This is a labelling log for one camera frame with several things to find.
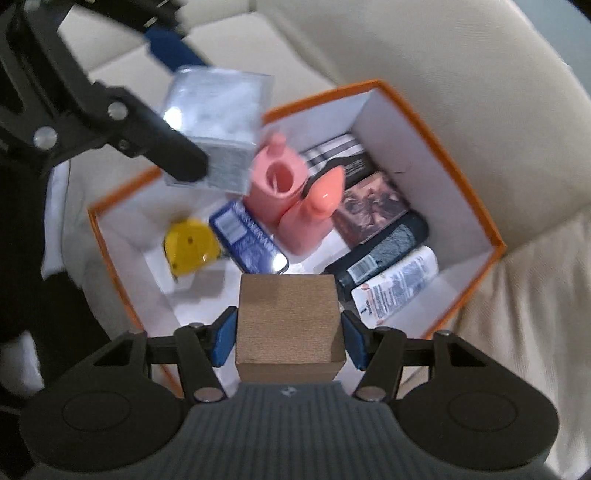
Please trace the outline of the dark art print box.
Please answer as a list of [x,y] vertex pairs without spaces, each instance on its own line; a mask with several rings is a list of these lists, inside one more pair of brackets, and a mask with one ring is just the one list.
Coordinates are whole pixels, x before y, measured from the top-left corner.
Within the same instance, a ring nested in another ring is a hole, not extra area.
[[346,189],[332,215],[332,223],[349,249],[353,249],[392,225],[408,210],[405,197],[379,171]]

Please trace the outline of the blue Super Deer tin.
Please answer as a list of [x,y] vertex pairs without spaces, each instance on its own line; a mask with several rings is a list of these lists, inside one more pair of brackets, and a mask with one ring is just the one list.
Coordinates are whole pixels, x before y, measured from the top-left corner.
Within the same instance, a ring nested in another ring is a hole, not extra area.
[[211,215],[208,223],[243,273],[279,275],[290,267],[287,255],[254,220],[242,201],[229,201]]

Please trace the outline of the pink silicone block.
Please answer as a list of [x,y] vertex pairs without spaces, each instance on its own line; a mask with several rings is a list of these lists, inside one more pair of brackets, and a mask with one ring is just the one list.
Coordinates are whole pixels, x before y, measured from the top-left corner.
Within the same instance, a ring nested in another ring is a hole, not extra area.
[[332,215],[342,201],[345,182],[344,167],[332,168],[311,185],[306,197],[283,215],[276,238],[290,254],[310,254],[332,231]]

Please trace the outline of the white tube bottle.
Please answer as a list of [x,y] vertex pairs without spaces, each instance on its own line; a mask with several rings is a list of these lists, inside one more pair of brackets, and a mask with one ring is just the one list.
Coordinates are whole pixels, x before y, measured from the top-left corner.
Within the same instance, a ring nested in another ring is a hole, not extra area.
[[439,274],[435,252],[422,246],[352,291],[353,303],[369,328],[383,325],[421,293]]

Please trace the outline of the clear plastic cube box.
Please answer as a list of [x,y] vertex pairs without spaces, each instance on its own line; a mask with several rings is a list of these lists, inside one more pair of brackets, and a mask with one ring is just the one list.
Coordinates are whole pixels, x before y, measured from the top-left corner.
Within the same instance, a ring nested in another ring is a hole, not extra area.
[[169,185],[216,189],[245,196],[262,139],[263,113],[270,106],[273,76],[204,66],[176,71],[163,119],[208,157],[197,181],[165,176]]

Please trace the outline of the yellow tape measure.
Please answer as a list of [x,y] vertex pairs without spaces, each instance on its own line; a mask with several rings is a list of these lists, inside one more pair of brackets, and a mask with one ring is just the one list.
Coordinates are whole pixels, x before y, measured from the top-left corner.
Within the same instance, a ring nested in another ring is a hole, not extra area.
[[193,274],[221,258],[221,245],[211,227],[193,218],[171,224],[162,246],[174,279]]

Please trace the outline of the black spray bottle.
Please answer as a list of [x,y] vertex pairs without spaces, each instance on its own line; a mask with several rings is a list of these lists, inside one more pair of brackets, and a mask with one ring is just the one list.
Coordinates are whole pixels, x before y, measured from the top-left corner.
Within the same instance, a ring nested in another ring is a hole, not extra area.
[[334,276],[339,299],[349,302],[353,289],[424,244],[429,233],[426,219],[416,211],[408,211],[373,238],[329,264],[324,273]]

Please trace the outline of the pink silicone cup holder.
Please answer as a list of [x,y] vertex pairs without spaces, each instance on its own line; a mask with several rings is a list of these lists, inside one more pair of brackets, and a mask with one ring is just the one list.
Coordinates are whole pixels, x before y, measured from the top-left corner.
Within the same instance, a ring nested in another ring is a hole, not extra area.
[[283,134],[273,133],[253,159],[249,195],[243,203],[257,221],[274,229],[301,198],[307,181],[303,157],[287,145]]

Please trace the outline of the beige sofa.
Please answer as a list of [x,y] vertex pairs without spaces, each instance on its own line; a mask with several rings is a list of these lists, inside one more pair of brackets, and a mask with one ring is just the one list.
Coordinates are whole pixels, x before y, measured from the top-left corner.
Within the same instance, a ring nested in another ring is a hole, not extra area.
[[554,403],[549,466],[590,466],[590,92],[513,1],[188,1],[217,66],[270,74],[273,105],[374,78],[419,114],[507,253],[448,327]]

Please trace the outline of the brown cardboard cube box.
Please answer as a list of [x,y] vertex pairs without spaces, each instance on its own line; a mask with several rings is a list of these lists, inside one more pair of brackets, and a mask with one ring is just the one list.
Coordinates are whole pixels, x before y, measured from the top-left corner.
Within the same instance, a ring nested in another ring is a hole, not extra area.
[[242,382],[331,382],[345,362],[334,277],[242,276],[235,343]]

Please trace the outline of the plaid glasses case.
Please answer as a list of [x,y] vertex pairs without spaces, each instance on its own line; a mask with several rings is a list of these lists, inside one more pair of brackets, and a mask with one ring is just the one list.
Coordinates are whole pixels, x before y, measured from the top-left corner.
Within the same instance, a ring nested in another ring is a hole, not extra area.
[[351,133],[345,133],[300,153],[308,167],[308,176],[317,175],[329,160],[365,154],[366,149]]

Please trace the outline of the orange cardboard box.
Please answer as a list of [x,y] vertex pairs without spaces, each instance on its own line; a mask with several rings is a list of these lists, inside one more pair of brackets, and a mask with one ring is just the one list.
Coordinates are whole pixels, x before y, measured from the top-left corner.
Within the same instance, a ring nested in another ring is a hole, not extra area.
[[342,313],[427,338],[504,251],[465,176],[375,80],[266,115],[249,192],[174,187],[150,170],[90,208],[132,322],[150,339],[228,323],[212,365],[242,382],[359,380]]

